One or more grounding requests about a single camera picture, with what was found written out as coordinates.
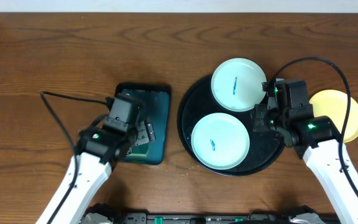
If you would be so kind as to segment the green yellow sponge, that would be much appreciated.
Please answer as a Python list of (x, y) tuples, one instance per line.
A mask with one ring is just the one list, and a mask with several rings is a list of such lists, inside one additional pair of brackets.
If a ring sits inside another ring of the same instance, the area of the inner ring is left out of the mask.
[(149, 144), (133, 145), (129, 148), (127, 156), (146, 156), (149, 151)]

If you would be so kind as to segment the pale green plate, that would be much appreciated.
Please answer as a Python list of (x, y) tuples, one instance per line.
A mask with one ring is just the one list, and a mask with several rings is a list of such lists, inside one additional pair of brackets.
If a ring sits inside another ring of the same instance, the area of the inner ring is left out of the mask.
[(191, 148), (202, 164), (227, 170), (246, 158), (250, 137), (239, 119), (226, 113), (212, 113), (196, 123), (191, 133)]

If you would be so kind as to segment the yellow plate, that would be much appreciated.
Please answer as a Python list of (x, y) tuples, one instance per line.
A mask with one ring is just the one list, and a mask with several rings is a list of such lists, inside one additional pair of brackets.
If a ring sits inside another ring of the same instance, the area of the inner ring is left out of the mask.
[[(338, 90), (323, 90), (310, 99), (315, 117), (328, 116), (339, 131), (342, 130), (347, 109), (347, 94)], [(358, 137), (358, 103), (351, 98), (351, 108), (344, 142), (350, 142)]]

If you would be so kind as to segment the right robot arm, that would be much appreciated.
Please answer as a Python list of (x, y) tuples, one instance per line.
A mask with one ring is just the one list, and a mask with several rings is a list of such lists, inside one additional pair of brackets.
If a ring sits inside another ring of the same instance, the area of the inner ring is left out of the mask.
[(358, 173), (329, 117), (314, 117), (311, 105), (280, 110), (265, 104), (255, 105), (251, 117), (254, 131), (278, 132), (284, 145), (295, 149), (320, 182), (341, 223), (358, 223)]

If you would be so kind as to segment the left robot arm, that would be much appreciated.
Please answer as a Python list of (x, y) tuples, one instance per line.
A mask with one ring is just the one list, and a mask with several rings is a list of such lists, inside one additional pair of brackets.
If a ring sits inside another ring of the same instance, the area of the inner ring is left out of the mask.
[(67, 172), (37, 223), (80, 223), (91, 200), (118, 162), (158, 165), (163, 160), (166, 126), (141, 121), (124, 133), (107, 126), (107, 117), (82, 130)]

